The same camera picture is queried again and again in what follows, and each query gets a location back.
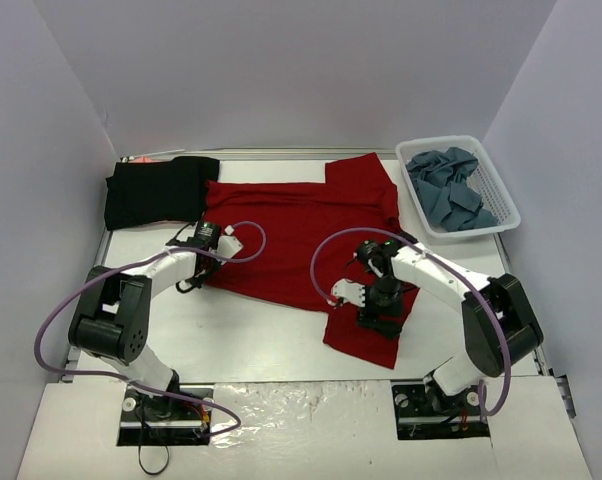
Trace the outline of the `red t-shirt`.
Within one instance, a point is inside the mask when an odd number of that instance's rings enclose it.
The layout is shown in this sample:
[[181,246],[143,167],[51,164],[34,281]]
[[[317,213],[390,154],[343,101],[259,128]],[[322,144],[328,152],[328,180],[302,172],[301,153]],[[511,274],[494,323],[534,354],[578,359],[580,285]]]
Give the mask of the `red t-shirt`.
[[207,185],[204,220],[236,225],[243,253],[258,258],[228,264],[210,285],[241,295],[327,314],[326,345],[393,368],[399,341],[357,324],[356,308],[328,305],[327,292],[341,278],[372,278],[352,262],[366,240],[398,233],[398,192],[375,153],[330,162],[322,183],[219,183]]

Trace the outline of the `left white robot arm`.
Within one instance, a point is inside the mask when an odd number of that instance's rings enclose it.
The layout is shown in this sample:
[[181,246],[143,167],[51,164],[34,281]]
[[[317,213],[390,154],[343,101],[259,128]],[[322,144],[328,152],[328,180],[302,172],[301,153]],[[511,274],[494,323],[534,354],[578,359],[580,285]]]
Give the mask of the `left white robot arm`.
[[110,375],[147,394],[146,406],[160,418],[182,406],[179,375],[148,345],[151,302],[181,283],[199,288],[243,249],[231,226],[199,222],[185,239],[129,266],[94,267],[76,305],[71,346],[102,360]]

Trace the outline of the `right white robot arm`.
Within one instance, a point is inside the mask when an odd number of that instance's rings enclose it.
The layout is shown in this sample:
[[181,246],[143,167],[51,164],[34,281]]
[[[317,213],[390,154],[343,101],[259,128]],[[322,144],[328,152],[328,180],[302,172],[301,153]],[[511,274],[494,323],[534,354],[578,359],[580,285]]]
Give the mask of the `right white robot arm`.
[[446,413],[461,393],[486,378],[507,376],[512,366],[538,348],[544,334],[521,282],[474,272],[448,261],[424,245],[392,239],[366,240],[354,257],[374,277],[370,285],[342,279],[332,295],[357,308],[358,321],[390,338],[400,333],[381,316],[396,319],[403,287],[424,290],[462,319],[463,350],[423,379],[427,406]]

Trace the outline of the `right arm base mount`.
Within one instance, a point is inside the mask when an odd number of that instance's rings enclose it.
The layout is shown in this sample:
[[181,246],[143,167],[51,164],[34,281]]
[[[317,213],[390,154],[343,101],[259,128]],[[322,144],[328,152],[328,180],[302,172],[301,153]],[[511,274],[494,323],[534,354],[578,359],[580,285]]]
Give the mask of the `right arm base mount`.
[[418,381],[391,383],[397,439],[400,441],[489,438],[482,419],[476,386],[439,401]]

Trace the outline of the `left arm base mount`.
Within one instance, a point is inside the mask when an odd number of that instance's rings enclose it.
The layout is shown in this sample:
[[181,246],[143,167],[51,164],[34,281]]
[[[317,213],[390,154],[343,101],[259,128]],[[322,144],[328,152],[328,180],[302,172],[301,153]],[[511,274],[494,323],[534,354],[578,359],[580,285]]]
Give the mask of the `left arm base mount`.
[[117,446],[207,446],[211,408],[169,397],[125,390]]

